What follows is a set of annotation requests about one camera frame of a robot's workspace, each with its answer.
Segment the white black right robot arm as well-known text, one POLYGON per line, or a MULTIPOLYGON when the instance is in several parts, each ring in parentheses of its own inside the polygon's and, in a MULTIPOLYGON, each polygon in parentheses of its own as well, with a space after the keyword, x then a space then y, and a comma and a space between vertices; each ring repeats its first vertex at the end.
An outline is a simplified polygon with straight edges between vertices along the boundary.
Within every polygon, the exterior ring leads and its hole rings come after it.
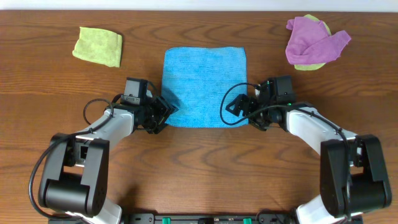
POLYGON ((282 223, 353 222, 363 213, 391 205, 386 162, 375 135, 347 131, 287 93, 259 91, 255 98, 240 94, 221 105, 220 111, 241 116, 261 131, 278 124, 320 155, 320 194, 298 206, 282 223))

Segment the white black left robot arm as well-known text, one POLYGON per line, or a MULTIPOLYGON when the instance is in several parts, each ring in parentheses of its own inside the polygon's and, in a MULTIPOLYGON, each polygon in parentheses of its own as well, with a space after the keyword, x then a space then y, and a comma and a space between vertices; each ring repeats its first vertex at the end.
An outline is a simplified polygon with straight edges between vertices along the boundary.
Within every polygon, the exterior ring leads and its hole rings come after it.
POLYGON ((120 223, 122 208, 107 198, 110 151, 135 131, 157 134, 177 111, 163 97, 118 95, 102 117, 72 134, 55 134, 37 161, 44 169, 31 201, 54 223, 120 223))

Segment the blue microfiber cloth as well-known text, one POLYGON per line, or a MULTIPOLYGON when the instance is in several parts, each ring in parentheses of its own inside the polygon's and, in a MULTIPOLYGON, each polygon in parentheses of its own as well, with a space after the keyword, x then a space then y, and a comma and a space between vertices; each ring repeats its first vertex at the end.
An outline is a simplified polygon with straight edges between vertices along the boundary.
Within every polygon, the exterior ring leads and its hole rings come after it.
POLYGON ((224 111, 247 93, 246 53, 242 47, 174 47, 164 55, 162 96, 178 111, 167 124, 178 128, 227 128, 239 119, 224 111))

